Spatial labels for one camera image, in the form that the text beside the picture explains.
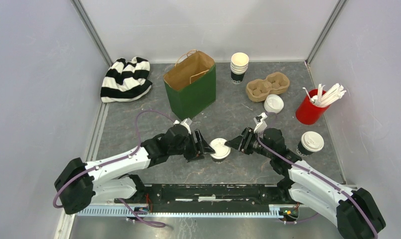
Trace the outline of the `single paper coffee cup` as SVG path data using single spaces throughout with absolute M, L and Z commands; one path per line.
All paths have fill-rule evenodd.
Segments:
M 306 157 L 313 154 L 313 151 L 308 150 L 300 141 L 296 147 L 296 152 L 298 155 Z

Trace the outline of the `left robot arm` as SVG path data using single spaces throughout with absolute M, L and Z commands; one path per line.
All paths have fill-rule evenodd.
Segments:
M 182 155 L 191 162 L 214 153 L 200 130 L 191 131 L 188 126 L 178 123 L 166 133 L 147 139 L 124 153 L 91 162 L 74 158 L 54 182 L 57 191 L 54 201 L 61 202 L 54 207 L 71 215 L 91 203 L 119 198 L 139 203 L 145 198 L 145 188 L 130 172 L 164 163 L 174 155 Z

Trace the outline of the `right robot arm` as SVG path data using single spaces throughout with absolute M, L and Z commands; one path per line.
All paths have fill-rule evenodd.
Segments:
M 244 154 L 270 159 L 273 170 L 283 176 L 277 198 L 283 203 L 304 204 L 329 220 L 345 239 L 376 239 L 386 222 L 371 193 L 339 184 L 311 167 L 287 148 L 281 130 L 267 128 L 255 133 L 247 127 L 225 145 Z

